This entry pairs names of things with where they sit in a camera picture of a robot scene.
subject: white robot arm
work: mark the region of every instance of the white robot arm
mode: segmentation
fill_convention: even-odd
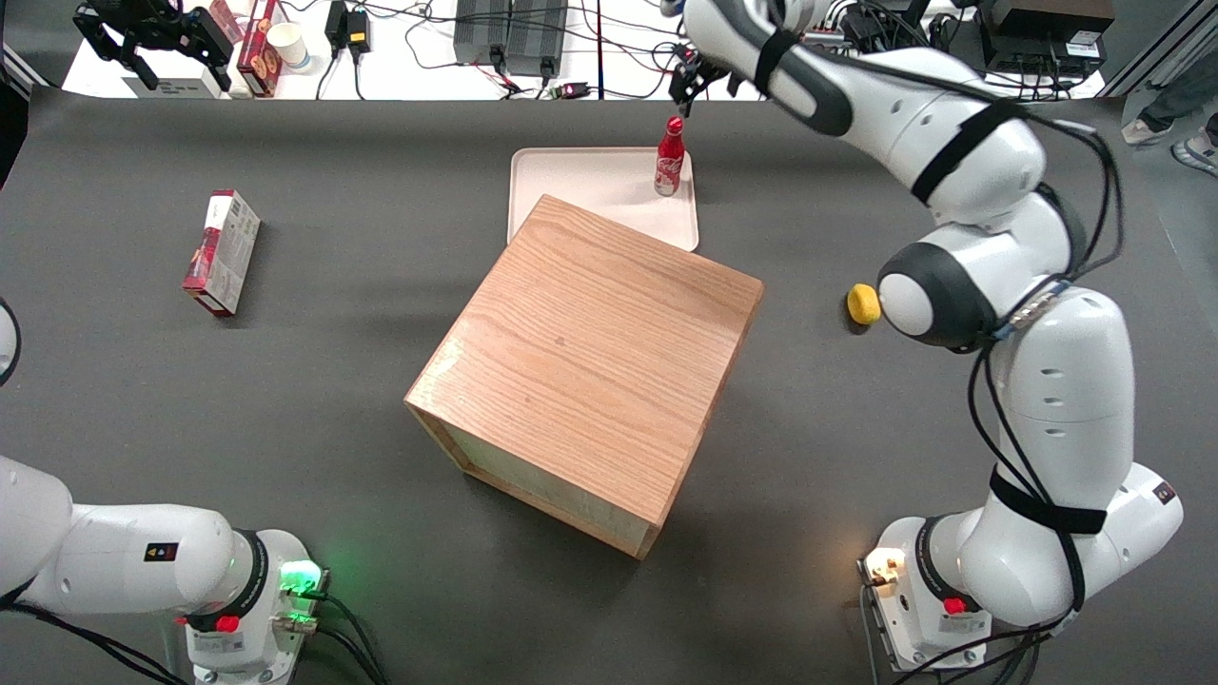
[[[1072,607],[1157,553],[1183,508],[1167,481],[1133,463],[1124,319],[1112,300],[1066,280],[1094,244],[1041,183],[1044,150],[1016,107],[968,95],[984,82],[935,50],[859,65],[804,48],[793,32],[823,6],[686,0],[683,18],[703,59],[876,158],[935,219],[881,269],[883,312],[915,340],[980,347],[978,368],[1010,424],[996,449],[1012,466],[995,469],[978,509],[893,523],[860,567],[896,668],[967,668],[984,658],[995,618],[1065,626]],[[1056,507],[1039,502],[1033,480]]]
[[[19,333],[0,308],[2,384]],[[294,592],[323,583],[283,530],[235,530],[217,512],[178,505],[76,505],[57,478],[0,457],[0,612],[174,611],[196,680],[284,684],[314,626],[315,601]]]

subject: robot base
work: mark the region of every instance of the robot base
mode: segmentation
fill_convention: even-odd
[[[234,633],[200,633],[186,626],[186,652],[197,685],[286,685],[304,635],[274,626],[278,617],[312,617],[317,602],[280,589],[284,563],[308,559],[304,545],[283,530],[259,530],[267,547],[267,581]]]
[[[872,616],[894,670],[912,670],[943,652],[990,635],[993,619],[988,612],[949,616],[943,601],[922,580],[915,541],[923,523],[923,518],[892,523],[876,548],[859,559],[864,583],[871,585]],[[935,662],[931,669],[971,668],[984,659],[985,645],[979,645]]]

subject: white tray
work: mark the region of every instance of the white tray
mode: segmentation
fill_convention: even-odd
[[[588,210],[692,252],[698,246],[693,163],[686,152],[681,185],[655,193],[655,147],[526,147],[512,156],[508,243],[542,195]]]

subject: wood grain surface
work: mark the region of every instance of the wood grain surface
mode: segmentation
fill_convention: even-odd
[[[646,553],[762,290],[755,278],[543,196],[406,402],[464,470],[488,481],[493,470],[533,496],[525,501],[600,518],[599,503],[569,502],[565,486],[587,492],[647,524],[637,540]],[[504,452],[527,468],[502,463]],[[526,475],[536,470],[554,480]],[[600,525],[619,547],[639,530],[626,519]]]

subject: yellow sponge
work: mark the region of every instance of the yellow sponge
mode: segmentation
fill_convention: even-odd
[[[845,296],[845,307],[850,318],[860,325],[871,325],[879,321],[879,296],[876,289],[866,283],[855,283]]]

